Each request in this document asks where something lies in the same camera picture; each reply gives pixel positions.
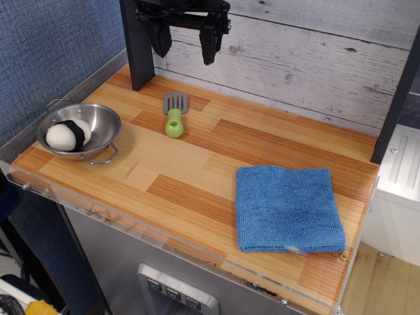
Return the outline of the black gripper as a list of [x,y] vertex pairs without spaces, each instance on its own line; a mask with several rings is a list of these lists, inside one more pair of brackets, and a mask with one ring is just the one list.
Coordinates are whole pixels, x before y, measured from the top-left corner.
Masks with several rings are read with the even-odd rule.
[[230,4],[227,1],[136,1],[136,18],[154,52],[165,57],[171,48],[169,26],[200,30],[199,39],[205,65],[215,61],[221,49],[222,35],[228,34]]

